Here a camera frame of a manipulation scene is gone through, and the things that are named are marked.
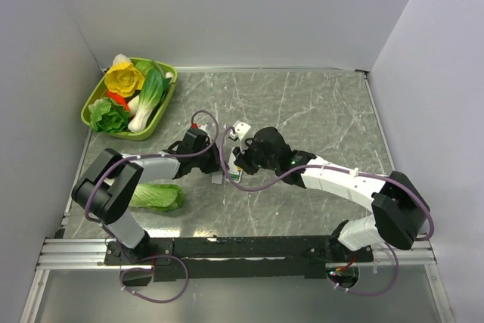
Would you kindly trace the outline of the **white remote control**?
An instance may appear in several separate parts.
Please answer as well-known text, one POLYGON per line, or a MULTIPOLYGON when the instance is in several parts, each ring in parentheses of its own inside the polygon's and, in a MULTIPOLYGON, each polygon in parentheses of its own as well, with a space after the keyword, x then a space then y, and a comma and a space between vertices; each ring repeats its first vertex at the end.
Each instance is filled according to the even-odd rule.
POLYGON ((239 182, 241 182, 244 171, 239 166, 235 165, 236 157, 234 155, 234 149, 235 148, 232 148, 231 151, 230 151, 228 162, 227 162, 227 169, 228 169, 228 174, 230 175, 230 177, 236 183, 239 183, 239 182))

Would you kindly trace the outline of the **grey battery cover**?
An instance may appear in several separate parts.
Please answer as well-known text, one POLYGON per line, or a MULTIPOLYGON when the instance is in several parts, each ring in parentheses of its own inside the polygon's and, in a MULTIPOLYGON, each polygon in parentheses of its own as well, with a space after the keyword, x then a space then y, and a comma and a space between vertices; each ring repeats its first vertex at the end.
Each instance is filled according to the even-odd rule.
POLYGON ((222 172, 214 172, 211 177, 211 182, 213 184, 220 185, 223 181, 223 173, 222 172))

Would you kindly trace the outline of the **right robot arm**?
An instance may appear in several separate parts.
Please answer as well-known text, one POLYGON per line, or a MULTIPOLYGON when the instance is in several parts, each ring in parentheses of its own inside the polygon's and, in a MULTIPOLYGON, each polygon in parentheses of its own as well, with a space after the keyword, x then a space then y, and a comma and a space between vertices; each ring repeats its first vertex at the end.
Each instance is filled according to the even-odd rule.
POLYGON ((420 240, 423 225, 430 223, 430 208, 402 172, 379 175, 339 166, 292 149, 275 127, 252 133, 248 124, 238 122, 228 129, 228 137, 239 144, 231 155, 234 165, 245 173, 270 170, 278 181, 333 194, 370 213, 341 222, 330 235, 327 248, 339 261, 373 244, 410 250, 420 240))

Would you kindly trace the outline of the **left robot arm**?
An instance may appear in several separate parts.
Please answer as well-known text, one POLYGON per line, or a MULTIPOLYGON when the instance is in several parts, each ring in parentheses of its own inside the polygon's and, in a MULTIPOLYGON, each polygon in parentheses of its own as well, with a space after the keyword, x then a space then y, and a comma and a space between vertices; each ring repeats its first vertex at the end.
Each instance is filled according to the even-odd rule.
POLYGON ((75 184, 71 198, 84 209, 87 220, 117 239, 128 261, 139 264, 148 258, 151 248, 148 232, 129 212, 135 189, 143 182, 180 179, 192 169, 211 174, 220 167, 216 143, 205 130, 191 127, 182 140, 155 154, 104 149, 75 184))

